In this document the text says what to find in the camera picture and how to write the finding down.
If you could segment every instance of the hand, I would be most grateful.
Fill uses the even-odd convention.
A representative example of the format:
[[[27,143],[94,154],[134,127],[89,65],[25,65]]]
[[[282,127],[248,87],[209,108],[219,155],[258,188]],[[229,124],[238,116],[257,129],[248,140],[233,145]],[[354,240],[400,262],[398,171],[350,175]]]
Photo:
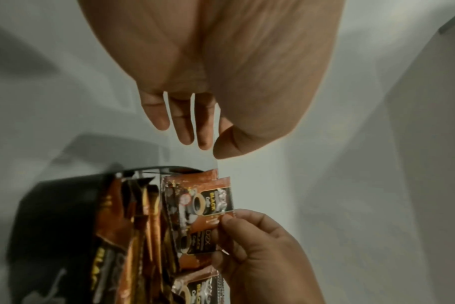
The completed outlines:
[[[344,0],[79,0],[95,34],[137,82],[159,130],[213,144],[216,158],[249,153],[289,133],[327,68]]]
[[[299,243],[265,214],[237,210],[225,215],[212,239],[213,266],[230,287],[232,304],[324,304],[313,269]]]

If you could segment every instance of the finger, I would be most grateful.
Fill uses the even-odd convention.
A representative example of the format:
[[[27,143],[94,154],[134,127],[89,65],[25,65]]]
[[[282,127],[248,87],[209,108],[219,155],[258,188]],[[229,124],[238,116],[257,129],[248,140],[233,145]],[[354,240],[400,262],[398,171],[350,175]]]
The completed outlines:
[[[222,251],[216,251],[212,254],[212,266],[222,274],[229,286],[233,285],[239,267],[233,258]]]
[[[215,104],[216,99],[210,93],[200,93],[195,96],[194,117],[197,144],[203,150],[208,150],[213,145]]]
[[[237,262],[242,263],[248,258],[246,251],[238,243],[236,243],[222,227],[212,231],[211,239],[215,244],[236,259]]]
[[[280,236],[285,232],[284,228],[279,225],[278,222],[264,213],[246,209],[237,209],[235,212],[237,218],[245,219],[249,223],[272,236]]]
[[[179,141],[190,145],[194,141],[193,124],[191,123],[191,94],[168,93],[172,124],[176,129]]]
[[[141,98],[141,106],[144,109],[149,120],[158,130],[165,131],[169,128],[169,116],[164,102],[163,92],[156,91],[148,93],[139,88],[139,96]]]
[[[219,116],[219,135],[221,135],[225,130],[229,129],[233,126],[233,123],[223,116],[223,112],[221,111],[221,115]]]
[[[257,150],[271,141],[247,134],[236,126],[232,126],[219,134],[213,153],[217,159],[236,157]]]
[[[249,255],[269,242],[269,235],[245,219],[228,214],[221,218],[221,227]]]

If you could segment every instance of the human hand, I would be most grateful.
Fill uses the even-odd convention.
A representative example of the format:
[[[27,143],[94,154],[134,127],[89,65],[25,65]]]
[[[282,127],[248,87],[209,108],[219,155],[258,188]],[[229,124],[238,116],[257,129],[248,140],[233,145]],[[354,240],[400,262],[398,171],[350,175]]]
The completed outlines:
[[[211,236],[229,253],[215,252],[212,264],[229,285],[232,304],[324,304],[303,249],[267,215],[236,210]]]
[[[289,133],[327,68],[344,0],[79,0],[95,34],[137,83],[159,130],[213,144],[216,158],[254,151]]]

